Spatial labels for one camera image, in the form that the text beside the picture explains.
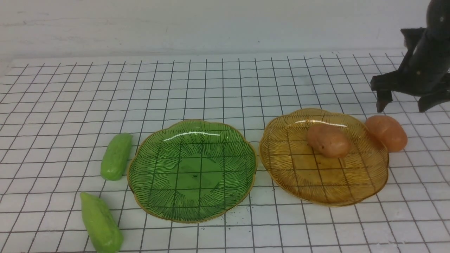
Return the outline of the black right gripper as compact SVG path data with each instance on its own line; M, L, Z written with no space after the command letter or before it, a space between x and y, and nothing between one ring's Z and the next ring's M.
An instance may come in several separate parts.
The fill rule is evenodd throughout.
M450 101L449 16L448 0L432 0L426 10L426 27L400 29L407 53L399 68L374 76L370 82L377 95L377 113L393 101L392 91L421 96L421 113Z

